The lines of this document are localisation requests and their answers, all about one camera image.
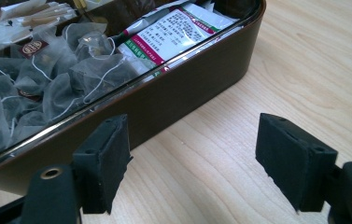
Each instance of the red label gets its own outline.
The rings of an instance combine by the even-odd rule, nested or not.
[[[30,59],[47,45],[48,43],[43,40],[35,40],[28,44],[25,44],[19,49],[19,52],[27,59]]]

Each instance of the wooden table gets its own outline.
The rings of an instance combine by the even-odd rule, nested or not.
[[[352,0],[268,0],[246,76],[132,154],[111,216],[84,223],[326,223],[297,214],[255,160],[260,113],[352,161]],[[0,191],[0,205],[19,196]]]

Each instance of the wood grain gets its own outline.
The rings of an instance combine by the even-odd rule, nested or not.
[[[256,162],[262,112],[352,161],[351,0],[268,0],[245,77],[135,149],[111,216],[83,222],[327,223],[327,204],[297,214]]]

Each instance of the light wood surface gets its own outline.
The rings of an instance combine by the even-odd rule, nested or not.
[[[268,0],[246,76],[135,149],[111,216],[83,222],[327,223],[327,204],[297,214],[256,162],[262,112],[352,161],[352,0]]]

